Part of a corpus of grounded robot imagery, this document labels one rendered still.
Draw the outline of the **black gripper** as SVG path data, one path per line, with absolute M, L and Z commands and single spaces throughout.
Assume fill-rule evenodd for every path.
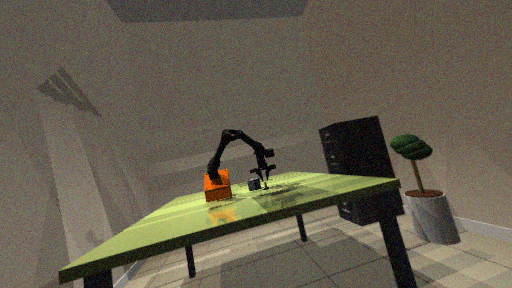
M 266 163 L 265 163 L 265 159 L 260 159 L 260 160 L 257 160 L 257 163 L 258 163 L 258 169 L 257 168 L 253 168 L 253 169 L 250 169 L 250 173 L 254 173 L 256 172 L 258 174 L 258 176 L 261 178 L 261 180 L 263 181 L 263 177 L 262 177 L 262 171 L 261 170 L 266 170 L 265 173 L 266 173 L 266 178 L 268 180 L 268 177 L 269 177 L 269 171 L 271 169 L 275 169 L 276 168 L 276 165 L 273 164 L 273 165 L 269 165 L 267 167 Z M 262 168 L 262 169 L 260 169 Z

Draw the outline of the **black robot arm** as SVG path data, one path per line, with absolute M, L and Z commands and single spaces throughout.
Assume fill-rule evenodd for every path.
M 234 134 L 234 136 L 231 136 L 231 134 Z M 230 141 L 234 141 L 237 139 L 243 140 L 254 149 L 253 155 L 256 154 L 257 160 L 264 159 L 264 155 L 266 158 L 274 157 L 273 148 L 265 149 L 265 147 L 263 147 L 260 142 L 254 141 L 241 130 L 225 129 L 222 131 L 221 141 L 217 148 L 217 151 L 214 157 L 211 158 L 209 164 L 207 165 L 207 174 L 209 175 L 210 180 L 219 178 L 219 173 L 217 169 L 219 169 L 220 166 L 220 157 L 226 145 L 229 144 Z

